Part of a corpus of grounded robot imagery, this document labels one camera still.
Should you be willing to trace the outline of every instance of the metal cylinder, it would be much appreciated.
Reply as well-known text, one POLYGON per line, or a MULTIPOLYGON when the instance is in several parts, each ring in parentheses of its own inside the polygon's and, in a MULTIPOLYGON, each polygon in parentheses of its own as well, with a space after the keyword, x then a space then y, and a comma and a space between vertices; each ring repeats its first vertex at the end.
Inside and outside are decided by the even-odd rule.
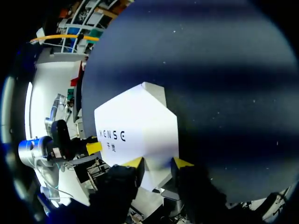
POLYGON ((34 140, 24 140, 19 144, 19 157, 23 164, 34 168, 34 159, 47 155, 47 143, 52 138, 44 136, 34 140))

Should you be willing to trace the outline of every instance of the gray fabric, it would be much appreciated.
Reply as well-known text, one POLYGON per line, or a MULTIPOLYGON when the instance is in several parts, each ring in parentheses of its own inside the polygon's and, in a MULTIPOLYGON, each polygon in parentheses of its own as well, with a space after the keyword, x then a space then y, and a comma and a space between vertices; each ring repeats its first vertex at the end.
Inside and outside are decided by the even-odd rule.
POLYGON ((165 88, 167 107, 178 117, 180 157, 204 163, 229 202, 263 198, 298 180, 297 61, 253 6, 133 3, 86 65, 86 135, 96 134, 94 109, 144 81, 165 88))

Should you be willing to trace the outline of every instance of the white box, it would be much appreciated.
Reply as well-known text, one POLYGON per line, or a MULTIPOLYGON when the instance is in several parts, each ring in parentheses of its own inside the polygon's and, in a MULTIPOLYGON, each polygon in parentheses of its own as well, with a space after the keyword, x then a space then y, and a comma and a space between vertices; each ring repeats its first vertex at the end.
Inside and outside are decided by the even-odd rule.
POLYGON ((137 85, 95 109, 94 117, 102 158, 109 166, 142 156, 142 187, 152 191, 171 179, 170 161, 178 157, 178 123, 166 107, 163 87, 137 85))

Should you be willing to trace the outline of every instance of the green object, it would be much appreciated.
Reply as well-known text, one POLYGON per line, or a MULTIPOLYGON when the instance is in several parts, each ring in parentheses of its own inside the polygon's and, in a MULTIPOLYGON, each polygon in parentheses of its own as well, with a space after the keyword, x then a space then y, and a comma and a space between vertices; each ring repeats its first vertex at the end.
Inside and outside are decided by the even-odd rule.
POLYGON ((71 100, 74 98, 74 89, 68 89, 67 90, 67 100, 71 100))
MULTIPOLYGON (((100 31, 98 31, 96 29, 92 29, 88 35, 92 36, 92 37, 99 38, 100 36, 102 36, 102 34, 103 34, 103 32, 100 32, 100 31)), ((96 41, 87 40, 87 43, 96 43, 96 41)))

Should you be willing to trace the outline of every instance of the wire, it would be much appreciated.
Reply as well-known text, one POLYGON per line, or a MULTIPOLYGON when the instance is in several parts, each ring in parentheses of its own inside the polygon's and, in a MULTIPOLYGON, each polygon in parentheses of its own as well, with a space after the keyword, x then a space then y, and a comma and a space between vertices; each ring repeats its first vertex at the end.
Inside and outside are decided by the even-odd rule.
MULTIPOLYGON (((58 35, 49 35, 49 36, 41 36, 32 39, 30 42, 40 41, 40 40, 48 40, 48 39, 58 39, 58 38, 78 38, 78 35, 73 34, 58 34, 58 35)), ((99 41, 99 38, 93 36, 83 36, 83 39, 89 41, 99 41)))
POLYGON ((55 187, 53 187, 52 184, 50 184, 50 182, 44 177, 44 175, 43 175, 43 174, 41 173, 41 171, 38 169, 37 162, 38 162, 39 160, 42 161, 41 158, 35 158, 35 159, 34 159, 34 167, 35 167, 35 169, 37 170, 37 172, 42 176, 42 178, 43 178, 43 180, 46 182, 46 184, 47 184, 50 188, 52 188, 53 190, 56 190, 56 191, 61 192, 61 193, 64 193, 64 194, 66 194, 66 195, 68 195, 68 196, 74 198, 73 195, 71 195, 71 194, 69 194, 69 193, 67 193, 67 192, 65 192, 65 191, 63 191, 63 190, 56 189, 55 187))
MULTIPOLYGON (((54 46, 54 47, 63 47, 62 45, 60 45, 60 44, 53 44, 53 43, 43 43, 43 44, 46 44, 46 45, 50 45, 50 46, 54 46)), ((73 50, 73 48, 72 47, 68 47, 68 46, 65 46, 65 48, 68 48, 68 49, 71 49, 71 50, 73 50)))
POLYGON ((179 215, 181 214, 182 210, 183 210, 184 205, 185 205, 185 204, 183 204, 183 206, 181 207, 181 209, 180 209, 180 211, 178 212, 178 214, 176 214, 175 216, 171 216, 171 217, 169 217, 169 218, 175 218, 175 217, 179 216, 179 215))

